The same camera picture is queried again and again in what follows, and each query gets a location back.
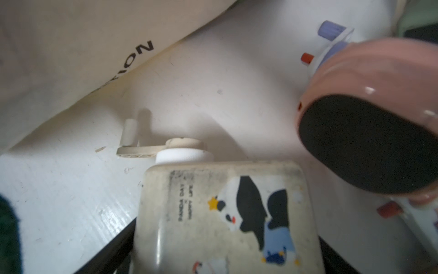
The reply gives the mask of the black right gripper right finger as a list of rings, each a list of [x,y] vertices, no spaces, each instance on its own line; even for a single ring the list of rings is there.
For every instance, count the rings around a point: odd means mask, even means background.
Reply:
[[[359,272],[345,261],[330,245],[319,237],[323,262],[327,274],[359,274]]]

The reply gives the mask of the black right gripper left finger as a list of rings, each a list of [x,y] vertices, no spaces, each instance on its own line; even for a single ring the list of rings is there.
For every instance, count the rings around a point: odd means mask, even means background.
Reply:
[[[136,218],[75,274],[128,274]]]

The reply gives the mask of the white speckled sharpener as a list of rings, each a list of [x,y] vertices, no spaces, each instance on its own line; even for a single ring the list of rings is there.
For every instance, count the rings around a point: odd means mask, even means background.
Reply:
[[[322,274],[308,185],[291,161],[215,162],[206,144],[139,145],[124,122],[117,155],[154,158],[141,182],[132,274]]]

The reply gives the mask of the canvas tote bag green handles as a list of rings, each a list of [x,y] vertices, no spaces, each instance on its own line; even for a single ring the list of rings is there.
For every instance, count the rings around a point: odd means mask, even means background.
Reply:
[[[1,153],[232,1],[2,1]]]

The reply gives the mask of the purple sharpener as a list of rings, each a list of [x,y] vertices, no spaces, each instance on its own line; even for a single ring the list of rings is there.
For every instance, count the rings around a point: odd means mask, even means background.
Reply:
[[[309,79],[324,62],[350,44],[354,30],[353,27],[345,27],[332,21],[324,21],[321,24],[318,35],[328,40],[329,44],[317,55],[303,53],[301,56],[301,62],[308,67]]]

